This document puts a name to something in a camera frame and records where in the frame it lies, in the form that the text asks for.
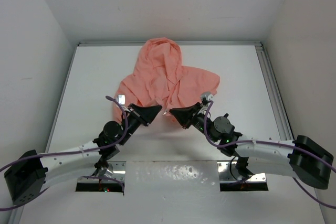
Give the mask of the pink hooded zip jacket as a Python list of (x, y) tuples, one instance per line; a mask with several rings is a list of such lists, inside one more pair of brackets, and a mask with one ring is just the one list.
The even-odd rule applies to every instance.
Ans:
[(155, 38), (142, 46), (133, 72), (120, 82), (115, 95), (124, 95), (126, 105), (161, 105), (169, 110), (196, 104), (204, 92), (216, 94), (219, 84), (219, 75), (184, 66), (176, 42)]

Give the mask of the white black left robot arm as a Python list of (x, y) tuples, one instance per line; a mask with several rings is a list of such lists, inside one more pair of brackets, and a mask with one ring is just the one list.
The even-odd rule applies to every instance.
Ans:
[(49, 187), (78, 177), (99, 177), (109, 167), (108, 160), (118, 154), (141, 126), (149, 126), (162, 106), (141, 107), (130, 104), (122, 110), (122, 121), (107, 122), (92, 141), (58, 153), (25, 152), (3, 168), (13, 208), (37, 198)]

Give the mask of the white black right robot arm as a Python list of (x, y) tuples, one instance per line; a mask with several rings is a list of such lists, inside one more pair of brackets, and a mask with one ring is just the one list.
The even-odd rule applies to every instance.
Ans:
[(242, 178), (265, 173), (292, 177), (306, 185), (326, 190), (334, 157), (311, 138), (299, 135), (295, 140), (241, 140), (229, 115), (211, 120), (211, 102), (175, 108), (170, 114), (184, 129), (199, 130), (221, 153), (237, 157), (235, 168)]

